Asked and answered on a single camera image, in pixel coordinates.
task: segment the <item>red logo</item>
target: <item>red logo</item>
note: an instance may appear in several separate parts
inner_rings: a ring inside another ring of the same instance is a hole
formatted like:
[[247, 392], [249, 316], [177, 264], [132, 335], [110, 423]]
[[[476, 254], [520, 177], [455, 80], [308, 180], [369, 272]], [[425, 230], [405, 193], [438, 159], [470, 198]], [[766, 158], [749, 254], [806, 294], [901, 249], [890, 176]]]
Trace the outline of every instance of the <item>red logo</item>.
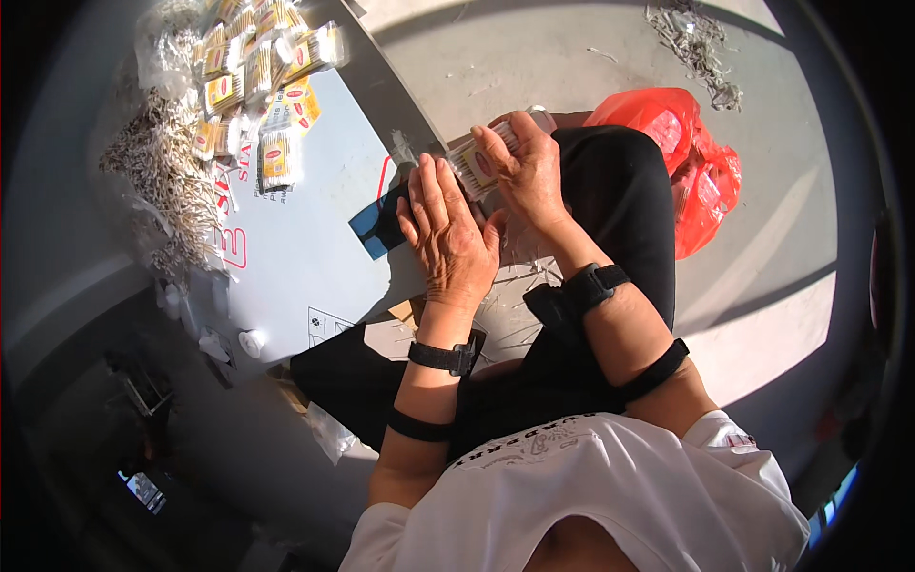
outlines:
[[479, 170], [483, 171], [483, 175], [492, 177], [492, 169], [490, 168], [490, 162], [486, 160], [486, 156], [477, 151], [473, 158], [477, 159], [477, 165], [479, 165]]

